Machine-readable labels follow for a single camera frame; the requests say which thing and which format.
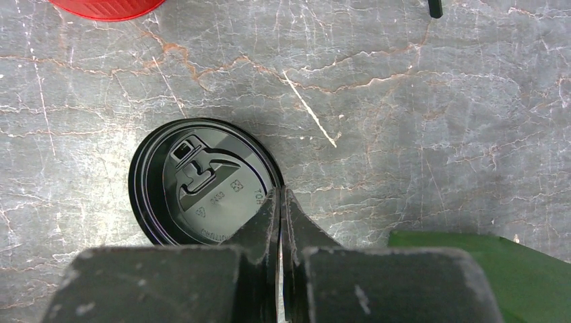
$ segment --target marble surface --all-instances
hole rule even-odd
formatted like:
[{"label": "marble surface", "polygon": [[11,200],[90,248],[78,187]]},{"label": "marble surface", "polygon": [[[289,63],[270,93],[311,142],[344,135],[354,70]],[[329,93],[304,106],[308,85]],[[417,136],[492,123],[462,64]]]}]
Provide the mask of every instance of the marble surface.
[{"label": "marble surface", "polygon": [[256,135],[344,246],[477,232],[571,261],[571,3],[443,4],[167,0],[102,23],[3,2],[0,322],[37,322],[80,250],[148,244],[129,161],[183,117]]}]

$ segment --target red object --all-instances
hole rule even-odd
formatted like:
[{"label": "red object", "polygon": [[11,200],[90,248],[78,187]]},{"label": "red object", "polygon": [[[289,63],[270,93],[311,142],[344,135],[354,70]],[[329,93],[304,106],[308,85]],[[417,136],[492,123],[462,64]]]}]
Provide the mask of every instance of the red object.
[{"label": "red object", "polygon": [[165,0],[50,0],[75,15],[104,22],[119,22],[153,11]]}]

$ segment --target black plastic lid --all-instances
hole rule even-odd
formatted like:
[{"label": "black plastic lid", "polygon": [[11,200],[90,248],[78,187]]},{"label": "black plastic lid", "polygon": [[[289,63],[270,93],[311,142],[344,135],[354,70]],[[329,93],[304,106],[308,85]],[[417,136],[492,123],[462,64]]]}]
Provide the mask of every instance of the black plastic lid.
[{"label": "black plastic lid", "polygon": [[154,244],[217,244],[228,239],[283,185],[271,154],[227,122],[169,122],[148,135],[129,170],[129,196]]}]

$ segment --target gray marble countertop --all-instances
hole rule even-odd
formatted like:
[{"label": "gray marble countertop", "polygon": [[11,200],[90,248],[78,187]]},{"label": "gray marble countertop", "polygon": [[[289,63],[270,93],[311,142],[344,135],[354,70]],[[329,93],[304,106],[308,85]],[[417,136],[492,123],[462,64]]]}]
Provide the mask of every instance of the gray marble countertop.
[{"label": "gray marble countertop", "polygon": [[102,23],[5,1],[0,321],[39,320],[80,250],[149,243],[129,162],[183,117],[258,137],[344,246],[475,232],[571,261],[571,2],[443,3],[167,0]]}]

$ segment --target green object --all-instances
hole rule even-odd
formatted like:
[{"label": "green object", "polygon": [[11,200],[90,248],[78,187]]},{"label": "green object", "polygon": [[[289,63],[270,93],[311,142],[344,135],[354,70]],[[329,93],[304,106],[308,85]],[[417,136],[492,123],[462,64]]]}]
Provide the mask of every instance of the green object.
[{"label": "green object", "polygon": [[506,323],[571,322],[571,264],[495,236],[392,231],[389,247],[452,247],[485,272]]}]

